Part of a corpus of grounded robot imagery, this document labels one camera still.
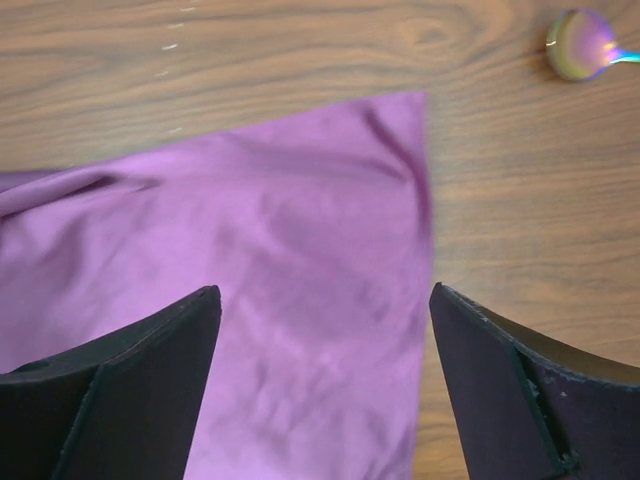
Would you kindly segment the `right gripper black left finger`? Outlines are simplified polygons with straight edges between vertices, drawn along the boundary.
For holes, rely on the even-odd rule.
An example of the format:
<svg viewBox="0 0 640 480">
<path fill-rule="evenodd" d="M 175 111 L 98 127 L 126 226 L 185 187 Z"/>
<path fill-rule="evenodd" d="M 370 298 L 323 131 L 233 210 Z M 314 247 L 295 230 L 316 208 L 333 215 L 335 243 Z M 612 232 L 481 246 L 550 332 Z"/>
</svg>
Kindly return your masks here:
<svg viewBox="0 0 640 480">
<path fill-rule="evenodd" d="M 183 478 L 220 323 L 207 286 L 3 374 L 2 478 Z"/>
</svg>

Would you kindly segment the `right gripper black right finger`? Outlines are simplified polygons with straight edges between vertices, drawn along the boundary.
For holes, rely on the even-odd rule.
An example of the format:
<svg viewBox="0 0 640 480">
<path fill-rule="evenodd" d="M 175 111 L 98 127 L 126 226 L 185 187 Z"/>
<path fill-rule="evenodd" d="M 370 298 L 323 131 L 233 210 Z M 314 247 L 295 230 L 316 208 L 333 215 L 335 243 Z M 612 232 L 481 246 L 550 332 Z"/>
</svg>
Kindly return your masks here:
<svg viewBox="0 0 640 480">
<path fill-rule="evenodd" d="M 438 283 L 436 346 L 472 479 L 639 477 L 639 370 Z"/>
</svg>

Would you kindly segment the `purple cloth napkin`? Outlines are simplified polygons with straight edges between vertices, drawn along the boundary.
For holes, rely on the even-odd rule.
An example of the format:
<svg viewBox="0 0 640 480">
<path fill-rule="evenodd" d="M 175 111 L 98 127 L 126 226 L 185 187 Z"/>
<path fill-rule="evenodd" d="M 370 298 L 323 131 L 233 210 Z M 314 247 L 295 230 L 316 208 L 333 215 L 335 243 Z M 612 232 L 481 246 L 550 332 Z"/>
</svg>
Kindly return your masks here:
<svg viewBox="0 0 640 480">
<path fill-rule="evenodd" d="M 1 365 L 205 286 L 190 479 L 407 479 L 433 238 L 421 92 L 1 176 Z"/>
</svg>

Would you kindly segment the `iridescent rainbow metal spoon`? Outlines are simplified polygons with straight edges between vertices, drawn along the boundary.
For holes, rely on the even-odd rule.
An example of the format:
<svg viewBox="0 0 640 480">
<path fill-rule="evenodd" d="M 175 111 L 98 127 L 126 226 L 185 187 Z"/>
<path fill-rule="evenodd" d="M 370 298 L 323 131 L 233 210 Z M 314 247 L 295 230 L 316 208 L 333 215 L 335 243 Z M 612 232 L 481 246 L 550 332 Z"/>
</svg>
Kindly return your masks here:
<svg viewBox="0 0 640 480">
<path fill-rule="evenodd" d="M 622 48 L 608 21 L 586 8 L 558 17 L 546 36 L 545 50 L 551 69 L 571 82 L 594 79 L 615 64 L 639 63 L 639 53 Z"/>
</svg>

